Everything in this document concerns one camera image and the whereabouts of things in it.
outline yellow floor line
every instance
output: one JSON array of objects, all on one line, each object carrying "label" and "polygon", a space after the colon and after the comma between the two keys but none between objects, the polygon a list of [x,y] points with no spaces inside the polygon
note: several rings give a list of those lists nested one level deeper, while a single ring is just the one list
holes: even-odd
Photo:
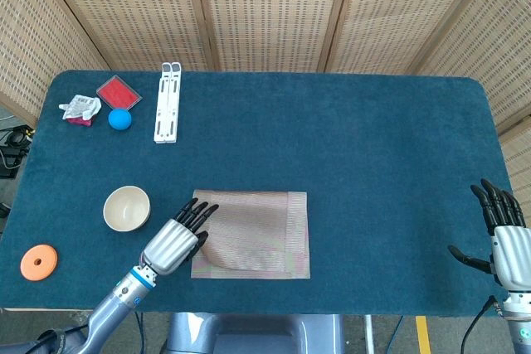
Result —
[{"label": "yellow floor line", "polygon": [[426,317],[417,316],[415,321],[417,322],[418,348],[421,354],[431,354]]}]

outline robotic hand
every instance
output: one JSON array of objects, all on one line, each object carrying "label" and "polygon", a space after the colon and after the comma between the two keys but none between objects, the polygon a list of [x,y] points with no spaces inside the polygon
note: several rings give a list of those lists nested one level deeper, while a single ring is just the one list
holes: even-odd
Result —
[{"label": "robotic hand", "polygon": [[455,246],[448,249],[461,263],[494,275],[507,289],[504,308],[496,307],[507,320],[516,354],[531,353],[531,229],[526,228],[518,201],[485,179],[483,189],[471,186],[483,208],[492,244],[490,262],[463,255]]},{"label": "robotic hand", "polygon": [[41,335],[37,342],[0,347],[10,354],[97,354],[124,318],[151,291],[159,275],[168,275],[184,261],[191,259],[208,237],[206,231],[196,234],[207,218],[219,207],[208,203],[197,205],[193,198],[163,226],[140,255],[134,266],[89,317],[87,338],[80,327]]}]

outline white bowl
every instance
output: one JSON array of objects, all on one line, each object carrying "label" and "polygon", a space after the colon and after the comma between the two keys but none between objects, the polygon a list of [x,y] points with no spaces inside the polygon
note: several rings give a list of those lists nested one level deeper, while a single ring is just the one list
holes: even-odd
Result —
[{"label": "white bowl", "polygon": [[125,186],[109,195],[103,205],[103,218],[115,231],[132,231],[146,222],[150,211],[148,194],[138,187]]}]

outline blue ball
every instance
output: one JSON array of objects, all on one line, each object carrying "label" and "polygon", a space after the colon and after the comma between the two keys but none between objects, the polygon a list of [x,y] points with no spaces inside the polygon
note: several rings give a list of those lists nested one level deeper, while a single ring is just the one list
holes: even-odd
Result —
[{"label": "blue ball", "polygon": [[109,114],[109,124],[113,129],[126,130],[131,125],[131,114],[127,109],[113,109]]}]

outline floor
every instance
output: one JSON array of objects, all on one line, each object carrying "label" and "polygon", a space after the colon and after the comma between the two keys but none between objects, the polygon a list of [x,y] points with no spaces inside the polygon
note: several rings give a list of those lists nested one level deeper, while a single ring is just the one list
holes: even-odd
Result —
[{"label": "floor", "polygon": [[[0,109],[0,119],[9,113]],[[0,129],[22,124],[19,120],[0,120]],[[0,201],[11,205],[17,185],[23,174],[25,163],[14,180],[0,180]],[[0,219],[0,231],[5,226],[5,219]],[[86,321],[89,312],[9,312],[0,309],[0,345],[13,342],[30,341],[41,332],[52,327],[68,327],[81,325]],[[386,353],[387,344],[397,325],[398,316],[373,317],[374,340],[377,354]],[[431,352],[434,354],[455,354],[460,350],[460,341],[471,318],[438,318],[427,319]],[[168,313],[144,314],[144,337],[147,354],[158,354],[168,332]],[[344,337],[346,354],[364,353],[365,338],[363,318],[358,316],[344,317]],[[104,354],[139,352],[140,337],[134,315],[125,319],[123,324],[107,341]],[[396,339],[392,345],[394,354],[419,353],[417,327],[414,317],[405,317]],[[511,353],[512,345],[505,322],[500,318],[482,318],[469,337],[466,353],[500,354]]]}]

